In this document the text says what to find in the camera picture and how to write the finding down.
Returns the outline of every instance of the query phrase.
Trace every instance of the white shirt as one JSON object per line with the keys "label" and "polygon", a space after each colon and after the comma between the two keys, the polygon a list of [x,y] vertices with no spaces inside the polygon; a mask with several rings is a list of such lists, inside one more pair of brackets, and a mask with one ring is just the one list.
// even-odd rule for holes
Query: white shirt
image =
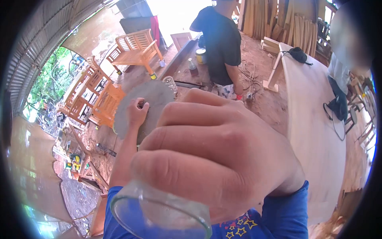
{"label": "white shirt", "polygon": [[328,75],[337,82],[337,85],[345,94],[348,94],[347,85],[350,83],[349,73],[349,69],[344,66],[333,53],[328,67]]}

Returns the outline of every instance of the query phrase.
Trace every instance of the black t-shirt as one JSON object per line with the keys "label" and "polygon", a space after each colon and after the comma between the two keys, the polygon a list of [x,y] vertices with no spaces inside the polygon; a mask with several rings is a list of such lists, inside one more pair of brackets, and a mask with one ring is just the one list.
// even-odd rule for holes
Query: black t-shirt
{"label": "black t-shirt", "polygon": [[231,66],[241,63],[241,36],[235,22],[217,13],[213,7],[206,7],[199,12],[191,27],[202,31],[206,40],[211,81],[223,86],[233,84],[225,63]]}

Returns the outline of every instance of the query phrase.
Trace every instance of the white patterned shorts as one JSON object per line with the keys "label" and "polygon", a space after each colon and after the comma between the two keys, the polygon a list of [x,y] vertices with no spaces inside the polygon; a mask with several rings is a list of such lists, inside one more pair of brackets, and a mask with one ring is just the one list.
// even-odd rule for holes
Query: white patterned shorts
{"label": "white patterned shorts", "polygon": [[218,96],[226,99],[236,99],[235,86],[233,84],[222,86],[214,83],[214,85],[217,87]]}

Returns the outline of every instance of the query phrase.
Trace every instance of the sandpaper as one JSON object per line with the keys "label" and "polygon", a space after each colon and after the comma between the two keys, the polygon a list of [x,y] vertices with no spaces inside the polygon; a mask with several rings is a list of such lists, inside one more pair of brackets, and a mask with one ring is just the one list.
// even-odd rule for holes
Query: sandpaper
{"label": "sandpaper", "polygon": [[137,145],[157,126],[163,108],[174,101],[171,89],[162,81],[152,80],[134,87],[120,102],[114,118],[114,131],[120,139],[124,139],[128,125],[127,107],[132,99],[144,98],[150,104],[146,120],[139,128]]}

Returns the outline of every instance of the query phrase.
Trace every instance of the red cloth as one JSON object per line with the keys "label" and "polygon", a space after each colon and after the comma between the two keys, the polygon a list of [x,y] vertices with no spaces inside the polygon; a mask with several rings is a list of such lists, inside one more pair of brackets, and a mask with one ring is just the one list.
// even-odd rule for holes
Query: red cloth
{"label": "red cloth", "polygon": [[157,46],[159,47],[159,23],[158,23],[158,16],[152,16],[150,18],[151,21],[151,31],[152,35],[154,36],[154,40],[157,40]]}

